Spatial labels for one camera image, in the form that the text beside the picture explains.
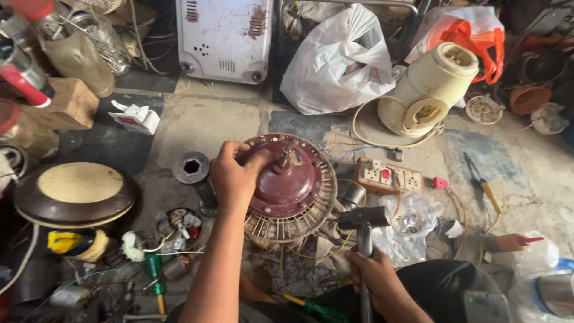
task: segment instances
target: extension board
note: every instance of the extension board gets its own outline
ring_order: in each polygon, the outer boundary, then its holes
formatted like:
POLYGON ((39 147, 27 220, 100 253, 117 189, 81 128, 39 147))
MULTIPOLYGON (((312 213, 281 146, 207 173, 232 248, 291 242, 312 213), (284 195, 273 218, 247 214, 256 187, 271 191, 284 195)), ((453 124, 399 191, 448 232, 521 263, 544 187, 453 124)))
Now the extension board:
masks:
POLYGON ((402 191, 424 191, 421 172, 366 157, 360 157, 355 165, 355 181, 376 195, 398 194, 399 187, 402 191))

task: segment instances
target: hammer head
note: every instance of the hammer head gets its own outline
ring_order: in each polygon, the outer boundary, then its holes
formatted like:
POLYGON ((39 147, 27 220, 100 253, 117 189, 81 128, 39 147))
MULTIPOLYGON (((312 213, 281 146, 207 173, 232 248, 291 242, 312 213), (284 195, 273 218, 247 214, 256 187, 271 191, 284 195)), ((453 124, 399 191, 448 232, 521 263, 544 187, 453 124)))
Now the hammer head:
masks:
POLYGON ((339 215, 337 223, 341 230, 357 230, 366 226, 377 228, 390 225, 385 216, 384 206, 357 207, 351 211, 343 212, 339 215))

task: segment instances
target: dark trousers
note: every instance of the dark trousers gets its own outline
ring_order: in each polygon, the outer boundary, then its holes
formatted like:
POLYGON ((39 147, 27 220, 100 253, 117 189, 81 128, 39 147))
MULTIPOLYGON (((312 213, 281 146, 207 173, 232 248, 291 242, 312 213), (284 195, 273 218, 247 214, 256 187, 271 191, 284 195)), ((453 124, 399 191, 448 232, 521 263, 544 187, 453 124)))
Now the dark trousers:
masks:
MULTIPOLYGON (((498 285, 479 267, 457 260, 430 260, 397 271, 397 275, 410 296, 437 323, 464 323, 462 295, 466 290, 500 293, 498 285)), ((352 286, 345 286, 321 295, 313 302, 336 309, 349 315, 350 322, 360 322, 359 295, 352 286)), ((301 306, 282 306, 272 303, 253 302, 249 306, 262 313, 272 322, 316 322, 302 312, 301 306)), ((181 312, 178 306, 171 312, 166 323, 175 323, 181 312)), ((374 312, 374 322, 385 320, 374 312)), ((240 321, 258 323, 252 315, 240 313, 240 321)))

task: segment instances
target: orange plastic bag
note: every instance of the orange plastic bag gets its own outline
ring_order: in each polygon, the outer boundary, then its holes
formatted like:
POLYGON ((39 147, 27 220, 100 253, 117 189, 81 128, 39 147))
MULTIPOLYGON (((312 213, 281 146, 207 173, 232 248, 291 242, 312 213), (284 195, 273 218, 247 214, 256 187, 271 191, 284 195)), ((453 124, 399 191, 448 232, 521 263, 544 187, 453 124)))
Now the orange plastic bag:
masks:
POLYGON ((502 73, 504 39, 504 26, 492 7, 436 7, 425 15, 405 61, 411 63, 436 45, 450 41, 482 59, 484 75, 475 77, 473 83, 484 80, 493 84, 502 73), (494 59, 488 53, 491 47, 495 49, 494 59))

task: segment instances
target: vent slot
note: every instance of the vent slot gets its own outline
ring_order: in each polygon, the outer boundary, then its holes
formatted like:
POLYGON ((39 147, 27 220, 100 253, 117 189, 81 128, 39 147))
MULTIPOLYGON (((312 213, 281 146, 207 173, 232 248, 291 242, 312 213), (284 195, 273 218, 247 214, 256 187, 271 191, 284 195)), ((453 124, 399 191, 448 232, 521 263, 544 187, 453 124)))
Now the vent slot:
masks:
POLYGON ((263 34, 263 19, 252 17, 249 21, 249 35, 261 36, 263 34))
POLYGON ((232 60, 220 60, 219 70, 226 72, 235 72, 235 62, 232 60))
POLYGON ((189 22, 197 22, 199 19, 199 13, 197 12, 197 1, 186 1, 187 13, 185 19, 189 22))

